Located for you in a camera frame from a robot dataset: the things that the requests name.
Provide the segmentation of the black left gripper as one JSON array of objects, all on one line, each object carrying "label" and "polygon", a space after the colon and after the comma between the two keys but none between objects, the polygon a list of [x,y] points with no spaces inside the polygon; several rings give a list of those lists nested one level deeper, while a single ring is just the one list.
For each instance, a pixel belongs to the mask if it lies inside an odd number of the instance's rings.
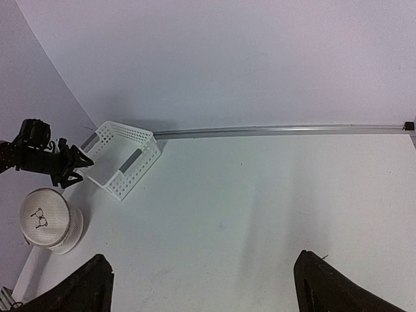
[{"label": "black left gripper", "polygon": [[25,119],[17,137],[9,144],[9,166],[49,175],[54,186],[66,189],[83,181],[77,168],[94,165],[77,146],[68,148],[67,154],[53,152],[54,142],[50,141],[50,125],[38,119]]}]

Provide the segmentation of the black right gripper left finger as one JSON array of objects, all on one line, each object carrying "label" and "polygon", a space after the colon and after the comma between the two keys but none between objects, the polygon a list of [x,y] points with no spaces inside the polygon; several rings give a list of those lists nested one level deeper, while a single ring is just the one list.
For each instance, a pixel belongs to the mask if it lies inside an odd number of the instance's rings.
[{"label": "black right gripper left finger", "polygon": [[18,311],[110,311],[113,285],[111,264],[99,253]]}]

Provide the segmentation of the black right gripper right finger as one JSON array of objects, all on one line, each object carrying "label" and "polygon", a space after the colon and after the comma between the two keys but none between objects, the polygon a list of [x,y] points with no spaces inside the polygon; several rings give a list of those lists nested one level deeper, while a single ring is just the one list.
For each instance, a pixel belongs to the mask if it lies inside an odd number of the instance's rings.
[{"label": "black right gripper right finger", "polygon": [[300,311],[401,311],[365,290],[312,251],[302,250],[294,264]]}]

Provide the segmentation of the white perforated plastic basket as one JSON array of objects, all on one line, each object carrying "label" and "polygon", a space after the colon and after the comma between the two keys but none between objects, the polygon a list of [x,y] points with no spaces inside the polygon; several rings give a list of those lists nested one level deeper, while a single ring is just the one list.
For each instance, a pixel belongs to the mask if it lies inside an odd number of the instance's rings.
[{"label": "white perforated plastic basket", "polygon": [[161,156],[151,131],[104,122],[80,147],[94,164],[79,172],[122,201]]}]

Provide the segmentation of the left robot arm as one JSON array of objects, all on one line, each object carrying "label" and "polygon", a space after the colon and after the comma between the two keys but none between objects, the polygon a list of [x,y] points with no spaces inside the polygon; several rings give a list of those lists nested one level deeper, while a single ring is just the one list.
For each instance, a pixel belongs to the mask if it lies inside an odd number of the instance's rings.
[{"label": "left robot arm", "polygon": [[65,138],[52,141],[50,125],[39,119],[25,119],[12,142],[1,141],[1,172],[15,168],[44,174],[62,189],[83,180],[76,169],[92,165],[93,160]]}]

